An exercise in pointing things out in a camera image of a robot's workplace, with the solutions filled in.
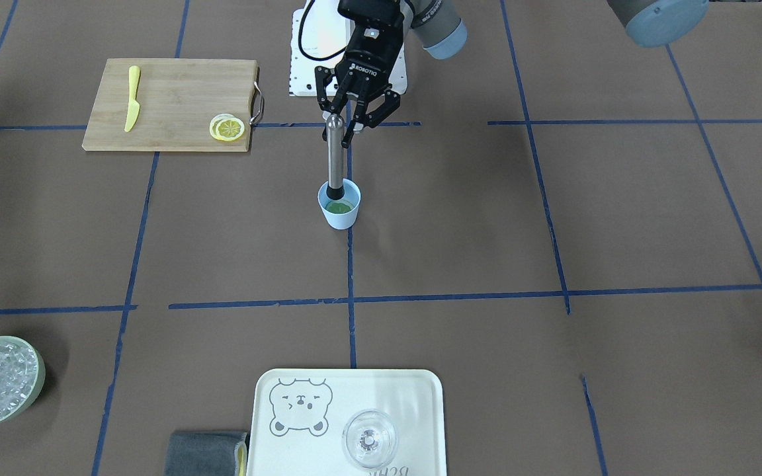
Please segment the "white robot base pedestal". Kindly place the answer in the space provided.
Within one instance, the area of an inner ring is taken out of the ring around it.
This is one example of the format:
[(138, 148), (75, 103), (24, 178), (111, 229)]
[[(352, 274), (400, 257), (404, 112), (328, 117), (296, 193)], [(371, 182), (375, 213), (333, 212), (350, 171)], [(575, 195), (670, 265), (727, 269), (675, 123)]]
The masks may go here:
[[(316, 95), (315, 67), (336, 67), (341, 64), (353, 69), (345, 59), (352, 33), (364, 29), (337, 12), (338, 1), (306, 1), (292, 15), (290, 41), (290, 75), (288, 94), (293, 97)], [(327, 86), (332, 97), (338, 90), (336, 79)]]

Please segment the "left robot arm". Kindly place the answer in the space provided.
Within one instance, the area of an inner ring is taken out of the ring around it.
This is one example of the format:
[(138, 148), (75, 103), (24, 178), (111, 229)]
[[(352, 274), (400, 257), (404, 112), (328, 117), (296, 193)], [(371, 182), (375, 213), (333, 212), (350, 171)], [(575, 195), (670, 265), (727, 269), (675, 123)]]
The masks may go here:
[(476, 27), (496, 26), (485, 19), (504, 1), (336, 1), (327, 19), (347, 23), (347, 41), (328, 54), (307, 51), (306, 25), (314, 1), (306, 2), (294, 34), (294, 46), (314, 63), (312, 90), (321, 110), (321, 138), (333, 147), (348, 148), (366, 128), (380, 126), (400, 106), (402, 93), (393, 84), (394, 66), (406, 39), (414, 36), (436, 60), (459, 54)]

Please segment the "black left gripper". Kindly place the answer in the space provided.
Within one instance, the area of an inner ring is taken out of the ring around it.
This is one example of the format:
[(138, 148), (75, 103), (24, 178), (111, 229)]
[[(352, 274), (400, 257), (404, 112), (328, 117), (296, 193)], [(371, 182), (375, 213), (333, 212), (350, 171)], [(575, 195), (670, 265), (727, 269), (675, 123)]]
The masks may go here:
[[(353, 69), (344, 65), (315, 67), (317, 103), (322, 112), (336, 115), (343, 121), (342, 148), (348, 149), (357, 126), (375, 128), (387, 120), (400, 106), (402, 94), (391, 87), (390, 76), (402, 50), (406, 10), (400, 1), (339, 1), (337, 12), (353, 20), (364, 30), (355, 30), (345, 52)], [(329, 100), (327, 87), (336, 79), (339, 90)], [(343, 114), (348, 97), (356, 100), (351, 119)], [(372, 100), (383, 99), (378, 108), (369, 111)]]

